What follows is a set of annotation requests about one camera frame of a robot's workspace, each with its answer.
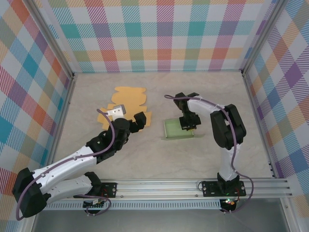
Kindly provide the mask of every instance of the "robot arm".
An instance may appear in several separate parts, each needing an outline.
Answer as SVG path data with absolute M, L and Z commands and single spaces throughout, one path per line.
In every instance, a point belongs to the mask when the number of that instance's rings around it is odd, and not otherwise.
M 130 133 L 138 132 L 146 124 L 146 116 L 143 112 L 134 115 L 135 122 L 124 118 L 125 109 L 117 106 L 107 112 L 113 117 L 111 127 L 94 137 L 78 151 L 56 163 L 30 172 L 28 168 L 21 170 L 13 187 L 13 195 L 19 201 L 21 194 L 32 181 L 39 177 L 26 191 L 22 199 L 20 210 L 25 218 L 31 217 L 42 211 L 47 204 L 74 195 L 101 195 L 101 181 L 93 173 L 85 173 L 76 179 L 65 180 L 74 173 L 87 167 L 96 165 L 121 150 L 128 142 Z
M 236 106 L 232 104 L 228 106 L 213 105 L 201 101 L 201 99 L 202 97 L 196 93 L 191 93 L 187 96 L 183 93 L 179 93 L 176 94 L 174 102 L 183 113 L 183 117 L 180 117 L 180 123 L 183 130 L 196 129 L 197 125 L 201 124 L 198 115 L 210 116 L 213 136 L 221 151 L 221 167 L 218 173 L 218 185 L 221 186 L 221 192 L 225 193 L 228 192 L 228 189 L 231 188 L 235 182 L 239 182 L 239 176 L 231 166 L 234 152 L 231 128 L 230 125 L 226 124 L 227 119 L 220 109 L 224 109 L 228 112 L 236 133 L 237 149 L 234 158 L 234 166 L 236 167 L 239 160 L 238 154 L 241 143 L 243 142 L 243 137 L 246 136 L 246 129 Z

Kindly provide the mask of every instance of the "orange puzzle piece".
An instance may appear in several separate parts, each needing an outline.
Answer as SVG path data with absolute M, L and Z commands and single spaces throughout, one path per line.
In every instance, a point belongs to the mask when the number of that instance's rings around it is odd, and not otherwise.
M 108 104 L 107 109 L 101 108 L 101 111 L 107 112 L 109 110 L 112 110 L 114 106 L 123 104 L 126 109 L 125 118 L 127 120 L 132 119 L 133 121 L 135 121 L 134 115 L 139 112 L 144 112 L 147 118 L 145 126 L 150 126 L 152 112 L 147 112 L 147 106 L 141 106 L 146 102 L 147 96 L 143 93 L 146 91 L 146 88 L 116 87 L 115 90 L 118 92 L 114 93 L 112 96 L 112 102 L 114 104 Z M 98 122 L 103 124 L 102 128 L 104 130 L 108 129 L 109 123 L 103 115 L 98 115 Z

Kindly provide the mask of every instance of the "beige floor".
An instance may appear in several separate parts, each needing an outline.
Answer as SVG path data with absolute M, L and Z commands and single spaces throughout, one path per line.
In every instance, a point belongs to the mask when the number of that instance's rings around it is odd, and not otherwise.
M 271 177 L 263 145 L 256 127 L 240 73 L 238 72 L 146 72 L 80 74 L 55 160 L 82 147 L 101 132 L 97 108 L 107 107 L 116 86 L 147 88 L 152 124 L 131 134 L 129 142 L 112 158 L 89 168 L 100 178 L 209 178 L 216 177 L 220 151 L 211 130 L 210 118 L 200 116 L 196 133 L 202 138 L 175 141 L 164 137 L 163 121 L 182 114 L 164 94 L 197 92 L 218 104 L 234 104 L 239 110 L 247 136 L 240 151 L 238 170 L 252 177 Z

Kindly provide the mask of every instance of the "purple cable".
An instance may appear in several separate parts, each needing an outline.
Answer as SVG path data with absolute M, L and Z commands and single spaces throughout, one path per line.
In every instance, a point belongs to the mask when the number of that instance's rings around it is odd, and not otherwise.
M 110 124 L 110 127 L 112 129 L 112 140 L 111 140 L 111 143 L 102 151 L 99 151 L 99 152 L 96 152 L 96 153 L 92 153 L 92 154 L 87 154 L 87 155 L 81 155 L 81 156 L 76 156 L 75 158 L 76 159 L 81 159 L 81 158 L 86 158 L 86 157 L 90 157 L 90 156 L 93 156 L 93 157 L 96 157 L 102 153 L 104 153 L 105 151 L 107 151 L 108 149 L 111 148 L 111 146 L 113 145 L 114 141 L 115 141 L 115 129 L 114 129 L 114 126 L 112 125 L 112 122 L 110 121 L 110 119 L 108 118 L 108 116 L 106 115 L 106 113 L 102 112 L 101 110 L 97 109 L 97 111 L 102 114 L 106 120 L 108 121 L 108 123 Z M 23 201 L 23 198 L 27 192 L 27 190 L 38 180 L 40 179 L 41 177 L 43 178 L 44 175 L 48 174 L 51 170 L 55 169 L 56 167 L 59 167 L 60 165 L 68 162 L 68 161 L 71 161 L 71 160 L 74 160 L 74 158 L 68 158 L 68 159 L 65 159 L 64 161 L 61 161 L 60 163 L 56 164 L 55 166 L 52 166 L 51 168 L 47 169 L 45 172 L 41 173 L 39 176 L 37 176 L 36 178 L 34 178 L 34 180 L 32 180 L 24 189 L 24 191 L 20 194 L 20 197 L 19 197 L 19 200 L 17 202 L 17 207 L 16 207 L 16 219 L 17 221 L 20 221 L 24 218 L 24 216 L 19 216 L 19 209 L 20 209 L 20 205 L 21 205 L 21 202 Z
M 98 216 L 98 215 L 100 215 L 100 214 L 103 214 L 103 213 L 105 213 L 107 210 L 109 210 L 109 208 L 110 208 L 111 205 L 112 205 L 111 200 L 110 200 L 109 198 L 107 198 L 107 197 L 87 196 L 87 195 L 78 195 L 78 196 L 79 196 L 79 197 L 84 197 L 84 198 L 100 198 L 100 199 L 102 199 L 102 200 L 105 200 L 105 202 L 109 202 L 109 204 L 108 204 L 108 206 L 107 206 L 106 209 L 102 209 L 102 210 L 100 210 L 100 211 L 99 211 L 98 213 L 96 213 L 96 214 L 91 214 L 91 213 L 89 213 L 89 212 L 88 212 L 88 208 L 89 208 L 90 206 L 88 206 L 88 207 L 86 208 L 86 212 L 87 212 L 88 216 L 89 216 L 89 215 L 91 215 L 91 216 Z
M 239 207 L 238 209 L 236 209 L 236 210 L 233 211 L 233 213 L 238 212 L 238 211 L 241 210 L 244 206 L 246 206 L 246 205 L 248 204 L 249 200 L 251 199 L 251 197 L 252 197 L 252 195 L 253 195 L 253 190 L 254 190 L 254 183 L 253 183 L 253 180 L 252 180 L 250 177 L 248 177 L 248 176 L 246 176 L 246 175 L 243 175 L 243 174 L 239 173 L 239 172 L 236 170 L 236 168 L 234 167 L 234 160 L 235 160 L 236 151 L 237 151 L 237 148 L 236 148 L 236 147 L 237 147 L 237 140 L 236 140 L 236 134 L 235 134 L 234 126 L 233 126 L 233 124 L 232 124 L 232 121 L 231 121 L 231 119 L 230 119 L 230 117 L 229 117 L 227 111 L 225 111 L 222 107 L 220 107 L 220 106 L 218 106 L 218 105 L 216 105 L 216 104 L 214 104 L 214 103 L 212 103 L 212 102 L 210 102 L 210 101 L 208 101 L 208 100 L 201 99 L 201 98 L 195 98 L 195 97 L 179 97 L 179 98 L 175 98 L 175 97 L 173 97 L 173 96 L 171 96 L 171 95 L 167 95 L 167 94 L 164 95 L 164 97 L 167 98 L 167 99 L 172 99 L 172 100 L 192 99 L 192 100 L 198 100 L 198 101 L 206 102 L 206 103 L 208 103 L 208 104 L 210 104 L 210 105 L 212 105 L 212 106 L 217 107 L 217 108 L 218 108 L 219 110 L 221 110 L 221 111 L 224 113 L 224 115 L 226 116 L 227 121 L 228 121 L 228 123 L 230 124 L 230 127 L 231 127 L 232 136 L 233 136 L 233 142 L 234 142 L 234 152 L 233 152 L 232 162 L 231 162 L 232 169 L 233 169 L 234 172 L 236 172 L 239 176 L 242 176 L 242 177 L 244 177 L 244 178 L 246 178 L 246 179 L 249 179 L 250 182 L 251 182 L 251 185 L 252 185 L 251 193 L 250 193 L 250 195 L 249 195 L 247 201 L 246 201 L 241 207 Z

